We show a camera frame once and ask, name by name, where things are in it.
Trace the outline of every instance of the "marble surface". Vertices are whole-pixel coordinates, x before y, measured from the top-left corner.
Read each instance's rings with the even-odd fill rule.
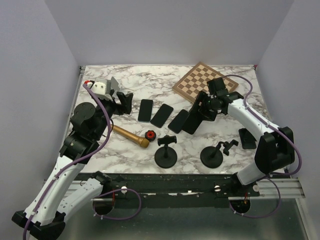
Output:
[[[267,109],[258,85],[253,66],[212,66],[222,74],[237,74],[248,78],[253,84],[253,92],[248,98],[257,111],[267,117]],[[111,79],[115,77],[121,89],[133,93],[132,113],[130,115],[113,115],[114,124],[136,135],[143,136],[147,130],[154,130],[159,137],[176,135],[177,144],[170,146],[175,149],[178,160],[169,169],[156,165],[154,154],[159,148],[157,141],[151,142],[148,148],[141,148],[128,139],[111,133],[106,147],[94,155],[82,172],[92,173],[145,173],[145,174],[232,174],[254,161],[255,150],[242,149],[238,129],[243,126],[231,116],[219,114],[214,122],[203,121],[194,135],[184,131],[175,134],[168,129],[168,124],[181,109],[189,110],[190,102],[173,92],[173,85],[182,78],[192,66],[176,65],[115,65],[87,66],[83,81],[94,78]],[[241,79],[232,78],[239,83],[236,91],[244,95],[249,85]],[[152,116],[162,104],[173,107],[173,113],[162,128],[151,123],[138,122],[141,99],[152,99]],[[82,102],[94,101],[87,91],[81,87],[76,105]],[[215,146],[219,141],[236,139],[239,146],[230,149],[229,156],[223,156],[220,167],[211,169],[204,166],[200,160],[200,152],[207,146]]]

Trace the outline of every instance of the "white wall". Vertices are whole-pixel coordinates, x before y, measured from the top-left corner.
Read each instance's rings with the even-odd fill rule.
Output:
[[[51,172],[78,81],[76,60],[43,0],[0,9],[0,239],[22,239],[11,221]]]
[[[75,59],[258,64],[293,0],[45,0]]]
[[[303,157],[298,173],[320,236],[320,1],[296,0],[257,68],[275,123],[292,128]]]

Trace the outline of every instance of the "smartphone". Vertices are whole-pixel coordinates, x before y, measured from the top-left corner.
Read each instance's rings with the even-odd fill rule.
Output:
[[[188,114],[187,110],[182,109],[172,122],[170,122],[168,128],[176,134],[180,133],[187,120]]]
[[[138,115],[138,122],[149,123],[151,120],[152,107],[154,101],[150,99],[142,99]]]
[[[156,112],[150,123],[158,128],[162,128],[162,126],[165,124],[173,110],[173,107],[167,104],[162,104],[162,106]]]

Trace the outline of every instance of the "purple cable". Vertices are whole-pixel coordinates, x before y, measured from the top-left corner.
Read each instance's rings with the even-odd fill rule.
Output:
[[[237,214],[237,215],[240,215],[240,216],[242,216],[242,217],[249,218],[249,219],[263,219],[263,218],[267,218],[267,217],[275,214],[275,213],[279,210],[279,208],[280,208],[280,206],[281,206],[281,194],[280,194],[280,190],[279,190],[278,186],[276,185],[276,183],[275,183],[274,181],[272,181],[272,180],[271,180],[270,178],[268,178],[268,177],[265,177],[265,178],[268,179],[268,180],[275,186],[275,188],[276,188],[276,190],[277,190],[277,192],[278,192],[278,195],[279,195],[279,201],[278,201],[278,204],[277,204],[275,210],[273,210],[272,212],[270,212],[270,213],[268,213],[268,214],[266,214],[266,215],[262,215],[262,216],[251,216],[251,215],[245,215],[245,214],[243,214],[243,213],[237,212],[237,211],[232,207],[231,203],[229,203],[229,206],[230,206],[230,208],[231,208],[231,210],[233,211],[234,214]]]
[[[277,128],[275,128],[275,127],[273,127],[271,125],[268,125],[268,123],[265,120],[263,120],[258,114],[256,114],[254,111],[252,111],[252,109],[250,107],[248,107],[247,98],[248,98],[248,96],[251,94],[251,92],[253,90],[252,83],[248,79],[246,79],[245,77],[240,76],[240,75],[236,75],[236,74],[229,74],[229,75],[223,76],[223,78],[226,78],[226,77],[241,78],[241,79],[245,80],[250,85],[250,90],[244,96],[244,100],[243,100],[243,103],[244,103],[244,106],[246,107],[246,109],[248,109],[248,111],[253,116],[255,116],[259,121],[261,121],[263,124],[265,124],[268,128],[272,129],[277,134],[279,134],[281,137],[283,137],[293,147],[293,149],[295,150],[295,152],[296,152],[296,154],[298,156],[298,167],[296,168],[296,170],[294,170],[293,172],[288,172],[288,173],[272,172],[272,174],[281,175],[281,176],[291,176],[291,175],[296,174],[297,172],[299,172],[301,167],[302,167],[302,157],[301,157],[301,154],[300,154],[298,148],[296,147],[296,145],[286,135],[284,135],[282,132],[280,132]]]
[[[127,217],[111,217],[111,216],[99,215],[99,214],[96,212],[95,206],[93,205],[94,216],[99,216],[99,217],[104,218],[104,219],[116,220],[116,221],[129,220],[129,219],[134,218],[134,217],[140,212],[140,210],[141,210],[141,205],[142,205],[141,197],[140,197],[139,193],[137,193],[135,190],[130,189],[130,188],[116,189],[116,190],[112,190],[112,191],[108,191],[108,192],[106,192],[106,193],[103,193],[103,194],[97,196],[97,198],[104,197],[104,196],[106,196],[106,195],[113,194],[113,193],[120,192],[120,191],[130,191],[130,192],[133,192],[133,193],[135,193],[135,194],[137,195],[137,197],[138,197],[138,199],[139,199],[139,207],[138,207],[137,211],[136,211],[133,215],[127,216]]]
[[[38,203],[36,204],[36,206],[34,207],[33,209],[33,212],[36,213],[40,204],[42,203],[42,201],[44,200],[44,198],[46,197],[47,193],[49,192],[49,190],[51,189],[51,187],[53,186],[54,182],[56,179],[58,179],[58,177],[66,170],[68,169],[69,167],[71,167],[72,165],[74,164],[77,164],[89,157],[91,157],[92,155],[96,154],[97,152],[99,152],[101,149],[103,149],[105,147],[105,145],[107,144],[109,138],[110,138],[110,133],[111,133],[111,126],[110,126],[110,118],[109,118],[109,115],[105,109],[105,107],[103,106],[103,104],[101,103],[101,101],[99,100],[99,98],[97,98],[97,96],[90,90],[90,88],[87,87],[87,84],[83,84],[82,85],[87,91],[88,93],[91,95],[91,97],[93,98],[93,100],[96,102],[96,104],[99,105],[99,107],[101,108],[104,116],[105,116],[105,119],[106,119],[106,122],[107,122],[107,126],[108,126],[108,133],[106,135],[106,138],[104,140],[104,142],[96,149],[94,150],[93,152],[89,153],[88,155],[86,156],[83,156],[83,157],[80,157],[79,159],[77,160],[74,160],[73,162],[69,163],[68,165],[66,165],[65,167],[61,168],[61,170],[55,175],[55,179],[51,180],[51,182],[48,184],[48,186],[46,187],[46,189],[44,190],[42,196],[39,198],[38,200]],[[29,225],[32,221],[32,218],[34,217],[34,215],[30,215],[29,219],[27,220],[25,226],[24,226],[24,229],[23,229],[23,240],[27,240],[27,231],[28,231],[28,228],[29,228]]]

